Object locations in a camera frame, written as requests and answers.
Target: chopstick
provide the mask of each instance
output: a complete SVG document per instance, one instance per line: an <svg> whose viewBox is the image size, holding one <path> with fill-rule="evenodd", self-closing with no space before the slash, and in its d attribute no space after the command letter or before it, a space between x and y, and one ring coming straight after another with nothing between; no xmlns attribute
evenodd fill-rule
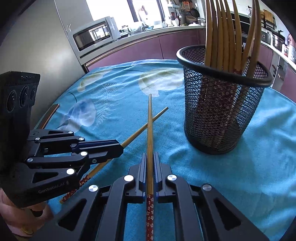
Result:
<svg viewBox="0 0 296 241"><path fill-rule="evenodd" d="M206 0L206 44L205 44L205 66L211 66L212 57L212 38L213 38L213 27L210 2Z"/></svg>
<svg viewBox="0 0 296 241"><path fill-rule="evenodd" d="M159 112L156 116L153 117L152 121L156 121L164 112L168 110L168 107L164 108L161 112ZM146 130L148 123L143 125L139 130L137 130L134 134L132 134L128 139L126 139L121 146L126 148L133 140L135 140L144 130ZM94 169L92 169L84 178L79 181L79 187L82 187L85 183L87 183L95 174L97 174L104 166L106 166L113 159L108 159L106 162L99 163ZM74 193L76 193L77 189L68 192L63 198L59 201L60 203L66 202Z"/></svg>
<svg viewBox="0 0 296 241"><path fill-rule="evenodd" d="M212 16L212 56L211 67L217 67L218 57L218 27L217 27L217 14L215 10L214 0L210 0L211 16Z"/></svg>
<svg viewBox="0 0 296 241"><path fill-rule="evenodd" d="M254 0L252 1L252 9L255 11L255 2ZM251 25L249 28L248 32L248 37L246 41L246 46L244 48L244 52L242 54L242 66L241 66L241 71L242 73L244 72L244 69L246 67L247 61L248 61L248 56L250 55L250 51L253 45L253 40L254 40L254 29L255 29L255 22L256 22L256 16L255 14L252 14L252 19L251 19Z"/></svg>
<svg viewBox="0 0 296 241"><path fill-rule="evenodd" d="M230 73L233 73L234 70L234 56L235 56L235 42L234 42L234 27L232 22L232 16L228 6L227 0L224 0L227 25L228 25L228 35L229 35L229 67L228 70Z"/></svg>
<svg viewBox="0 0 296 241"><path fill-rule="evenodd" d="M154 216L154 178L153 178L153 125L152 125L152 95L148 100L148 128L147 128L147 191L146 191L146 241L153 240Z"/></svg>
<svg viewBox="0 0 296 241"><path fill-rule="evenodd" d="M255 11L252 13L252 21L255 21L255 32L254 32L254 46L253 46L253 51L251 54L250 58L250 63L248 67L248 71L246 76L253 78L257 62L258 62L258 57L259 57L259 50L260 50L260 44L261 44L261 15L260 15L260 6L259 6L259 1L254 0L254 6L255 6ZM244 100L247 97L247 93L249 91L248 86L242 86L242 89L239 92L238 98L234 104L234 111L236 112L236 115L239 113Z"/></svg>
<svg viewBox="0 0 296 241"><path fill-rule="evenodd" d="M260 6L259 1L255 1L255 17L256 17L256 27L255 27L255 39L254 39L254 46L253 51L250 59L250 64L247 72L247 77L252 77L254 75L257 61L259 57L259 50L260 50L260 44L261 44L261 16L260 16Z"/></svg>
<svg viewBox="0 0 296 241"><path fill-rule="evenodd" d="M235 0L232 0L235 19L235 59L234 59L234 72L241 74L242 62L242 27L240 25L239 13Z"/></svg>
<svg viewBox="0 0 296 241"><path fill-rule="evenodd" d="M217 7L217 23L218 23L218 58L217 58L217 70L222 70L223 67L223 52L224 52L224 29L222 22L222 13L219 7L219 2L216 0Z"/></svg>
<svg viewBox="0 0 296 241"><path fill-rule="evenodd" d="M226 12L224 10L223 2L220 0L220 8L221 8L221 18L223 25L223 71L228 72L229 69L229 34L228 34L228 23Z"/></svg>

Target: cutting board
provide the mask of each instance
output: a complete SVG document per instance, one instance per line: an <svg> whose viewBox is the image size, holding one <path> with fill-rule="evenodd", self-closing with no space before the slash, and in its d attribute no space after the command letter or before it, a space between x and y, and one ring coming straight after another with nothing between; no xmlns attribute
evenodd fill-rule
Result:
<svg viewBox="0 0 296 241"><path fill-rule="evenodd" d="M264 9L264 15L265 15L265 20L274 24L274 15L271 12Z"/></svg>

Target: shelf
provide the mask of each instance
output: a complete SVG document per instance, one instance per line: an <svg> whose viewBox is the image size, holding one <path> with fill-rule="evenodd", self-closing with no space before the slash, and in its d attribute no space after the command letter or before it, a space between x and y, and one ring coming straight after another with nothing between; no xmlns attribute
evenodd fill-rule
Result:
<svg viewBox="0 0 296 241"><path fill-rule="evenodd" d="M172 7L172 8L180 8L179 5L175 5L175 4L168 4L168 7Z"/></svg>

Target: red patterned chopstick handle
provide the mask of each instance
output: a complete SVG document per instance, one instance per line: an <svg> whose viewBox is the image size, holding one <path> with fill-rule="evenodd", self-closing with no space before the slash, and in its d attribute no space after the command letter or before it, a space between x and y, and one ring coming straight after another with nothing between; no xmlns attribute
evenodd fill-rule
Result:
<svg viewBox="0 0 296 241"><path fill-rule="evenodd" d="M79 181L79 188L81 188L85 183L87 183L90 180L90 177L88 175L86 175L84 178L82 178ZM76 193L78 189L72 190L70 192L68 192L65 196L63 196L63 198L60 200L60 203L64 203L66 202L69 197L71 197L74 193Z"/></svg>
<svg viewBox="0 0 296 241"><path fill-rule="evenodd" d="M146 213L146 241L153 241L153 217L154 217L154 197L147 195L147 213Z"/></svg>

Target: kitchen counter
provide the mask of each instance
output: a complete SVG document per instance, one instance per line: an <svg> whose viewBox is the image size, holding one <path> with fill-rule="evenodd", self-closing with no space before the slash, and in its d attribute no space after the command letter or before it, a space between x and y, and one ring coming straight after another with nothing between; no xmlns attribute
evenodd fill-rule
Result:
<svg viewBox="0 0 296 241"><path fill-rule="evenodd" d="M191 29L198 29L198 28L205 28L204 26L178 26L178 27L166 27L166 28L158 28L149 30L146 32L133 34L128 37L118 39L112 43L109 43L94 52L84 56L80 57L78 60L81 63L81 65L85 64L86 67L92 65L94 62L96 62L98 59L103 58L104 56L107 56L108 54L113 53L114 51L118 51L121 47L127 47L132 44L135 44L137 42L143 41L143 39L151 39L156 36L161 36L165 34L170 34L174 32L181 32Z"/></svg>
<svg viewBox="0 0 296 241"><path fill-rule="evenodd" d="M270 45L268 43L265 43L263 41L261 41L261 44L271 48L277 55L279 55L283 60L285 60L292 69L294 69L294 71L296 71L296 64L294 64L294 62L289 59L287 56L284 55L284 53L282 53L281 51L279 51L278 49L276 49L273 45Z"/></svg>

